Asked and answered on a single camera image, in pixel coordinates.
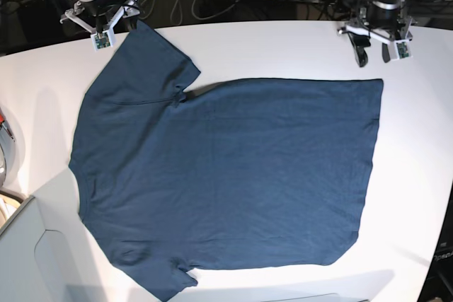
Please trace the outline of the dark blue T-shirt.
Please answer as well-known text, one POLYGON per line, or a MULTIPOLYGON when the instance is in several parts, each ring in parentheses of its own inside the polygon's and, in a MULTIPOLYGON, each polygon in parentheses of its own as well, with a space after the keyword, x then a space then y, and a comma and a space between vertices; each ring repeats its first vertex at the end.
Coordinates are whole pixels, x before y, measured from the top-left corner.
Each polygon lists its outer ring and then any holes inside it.
POLYGON ((192 269, 331 265, 357 241, 384 83, 238 79, 143 23, 87 90, 69 168, 79 216, 161 301, 192 269))

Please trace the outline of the grey bin at left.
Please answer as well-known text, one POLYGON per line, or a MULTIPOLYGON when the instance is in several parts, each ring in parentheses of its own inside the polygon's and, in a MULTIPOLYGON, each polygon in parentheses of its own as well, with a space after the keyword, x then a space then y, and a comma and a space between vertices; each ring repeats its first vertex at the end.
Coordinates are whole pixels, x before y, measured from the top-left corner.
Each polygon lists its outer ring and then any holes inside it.
POLYGON ((45 225, 36 198, 27 198, 1 227, 1 300, 73 301, 74 273, 66 238, 45 225))

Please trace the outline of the red and white device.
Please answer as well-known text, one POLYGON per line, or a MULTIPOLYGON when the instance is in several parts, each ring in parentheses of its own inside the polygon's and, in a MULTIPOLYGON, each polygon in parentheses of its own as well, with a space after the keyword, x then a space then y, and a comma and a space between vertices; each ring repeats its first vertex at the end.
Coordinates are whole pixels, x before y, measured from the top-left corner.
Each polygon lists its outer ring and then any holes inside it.
POLYGON ((19 167, 17 138, 5 109, 1 108, 1 187, 10 185, 16 179, 19 167))

